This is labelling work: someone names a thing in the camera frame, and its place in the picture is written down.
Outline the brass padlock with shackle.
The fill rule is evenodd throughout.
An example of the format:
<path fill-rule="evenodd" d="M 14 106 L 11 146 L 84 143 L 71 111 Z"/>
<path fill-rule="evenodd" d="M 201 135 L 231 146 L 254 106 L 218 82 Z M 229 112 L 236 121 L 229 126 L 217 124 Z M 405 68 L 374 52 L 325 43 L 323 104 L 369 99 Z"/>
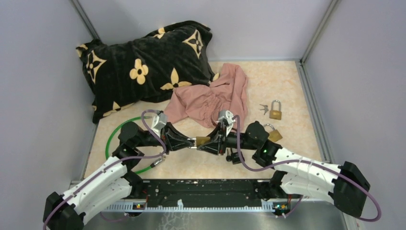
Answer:
<path fill-rule="evenodd" d="M 190 149 L 198 149 L 201 145 L 208 142 L 211 138 L 210 137 L 195 137 L 195 138 L 188 138 L 189 142 L 192 142 L 192 145 L 189 146 Z"/>

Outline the black Kaijing padlock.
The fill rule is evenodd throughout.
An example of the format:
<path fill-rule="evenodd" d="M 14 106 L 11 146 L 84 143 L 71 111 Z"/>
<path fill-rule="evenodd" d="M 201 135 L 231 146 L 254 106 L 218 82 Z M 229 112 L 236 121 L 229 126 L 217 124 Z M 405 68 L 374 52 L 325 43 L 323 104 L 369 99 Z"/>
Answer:
<path fill-rule="evenodd" d="M 238 152 L 234 152 L 233 149 L 226 149 L 226 161 L 233 165 L 241 163 Z"/>

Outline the green cable lock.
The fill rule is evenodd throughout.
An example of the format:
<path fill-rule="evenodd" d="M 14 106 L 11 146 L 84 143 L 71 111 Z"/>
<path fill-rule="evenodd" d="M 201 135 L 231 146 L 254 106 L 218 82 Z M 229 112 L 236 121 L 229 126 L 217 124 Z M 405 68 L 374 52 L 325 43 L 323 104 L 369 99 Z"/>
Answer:
<path fill-rule="evenodd" d="M 111 141 L 117 132 L 120 133 L 118 135 L 119 145 L 113 152 L 109 152 Z M 162 152 L 153 156 L 145 156 L 145 154 L 138 149 L 138 147 L 156 146 L 161 146 Z M 121 123 L 110 134 L 105 146 L 106 160 L 111 157 L 122 159 L 120 164 L 125 166 L 128 172 L 131 172 L 142 159 L 161 159 L 166 153 L 164 142 L 160 136 L 154 133 L 146 124 L 146 118 L 144 116 L 130 118 Z"/>

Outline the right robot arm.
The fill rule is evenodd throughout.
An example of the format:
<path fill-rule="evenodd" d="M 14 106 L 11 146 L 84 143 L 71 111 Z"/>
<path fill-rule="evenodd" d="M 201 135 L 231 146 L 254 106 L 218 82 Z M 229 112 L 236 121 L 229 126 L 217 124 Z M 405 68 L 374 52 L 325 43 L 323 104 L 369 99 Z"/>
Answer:
<path fill-rule="evenodd" d="M 343 213 L 355 218 L 362 215 L 370 183 L 356 164 L 343 165 L 315 161 L 301 156 L 269 140 L 269 134 L 258 121 L 249 124 L 244 133 L 227 132 L 223 124 L 206 137 L 196 138 L 198 150 L 212 154 L 227 148 L 254 150 L 252 159 L 261 168 L 275 170 L 270 193 L 309 196 L 333 204 Z"/>

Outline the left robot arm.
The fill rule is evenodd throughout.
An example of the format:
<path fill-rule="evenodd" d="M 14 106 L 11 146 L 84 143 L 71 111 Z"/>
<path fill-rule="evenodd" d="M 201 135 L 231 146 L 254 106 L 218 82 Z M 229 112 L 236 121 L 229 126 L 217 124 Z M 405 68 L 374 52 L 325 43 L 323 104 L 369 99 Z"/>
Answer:
<path fill-rule="evenodd" d="M 177 131 L 171 123 L 142 129 L 128 122 L 121 127 L 118 138 L 119 146 L 100 168 L 62 194 L 53 192 L 47 197 L 43 229 L 81 230 L 116 201 L 140 197 L 143 180 L 132 169 L 147 156 L 138 147 L 161 146 L 163 151 L 153 155 L 154 159 L 170 151 L 194 147 L 196 141 Z"/>

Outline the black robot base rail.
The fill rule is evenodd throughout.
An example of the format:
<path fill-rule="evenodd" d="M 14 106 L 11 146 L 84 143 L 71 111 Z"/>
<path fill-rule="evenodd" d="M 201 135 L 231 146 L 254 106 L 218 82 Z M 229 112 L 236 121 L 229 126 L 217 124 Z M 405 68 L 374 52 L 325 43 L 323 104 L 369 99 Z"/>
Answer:
<path fill-rule="evenodd" d="M 185 208 L 240 208 L 287 201 L 288 195 L 268 179 L 151 179 L 129 198 L 145 200 L 150 208 L 176 207 L 179 201 Z"/>

